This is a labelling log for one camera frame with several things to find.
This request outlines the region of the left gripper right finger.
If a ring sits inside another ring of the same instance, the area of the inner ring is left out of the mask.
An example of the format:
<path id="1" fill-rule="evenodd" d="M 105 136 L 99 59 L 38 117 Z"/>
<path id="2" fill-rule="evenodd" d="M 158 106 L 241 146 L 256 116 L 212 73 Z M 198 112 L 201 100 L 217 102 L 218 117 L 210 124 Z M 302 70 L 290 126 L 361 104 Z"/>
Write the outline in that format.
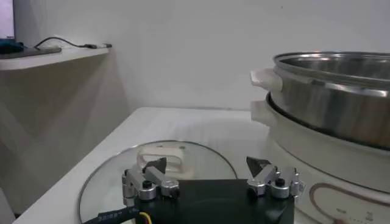
<path id="1" fill-rule="evenodd" d="M 305 183 L 300 180 L 300 173 L 295 167 L 280 170 L 266 159 L 246 158 L 252 178 L 247 186 L 257 196 L 270 192 L 274 198 L 300 197 L 305 190 Z"/>

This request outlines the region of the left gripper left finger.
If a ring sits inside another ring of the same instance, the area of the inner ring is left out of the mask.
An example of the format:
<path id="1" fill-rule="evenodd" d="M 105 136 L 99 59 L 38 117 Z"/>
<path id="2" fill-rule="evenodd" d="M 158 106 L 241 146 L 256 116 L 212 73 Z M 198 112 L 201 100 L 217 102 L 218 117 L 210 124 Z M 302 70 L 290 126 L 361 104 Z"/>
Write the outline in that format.
<path id="1" fill-rule="evenodd" d="M 148 162 L 142 169 L 134 165 L 122 174 L 122 200 L 125 206 L 136 198 L 139 201 L 152 201 L 157 197 L 178 199 L 179 182 L 165 175 L 166 158 Z"/>

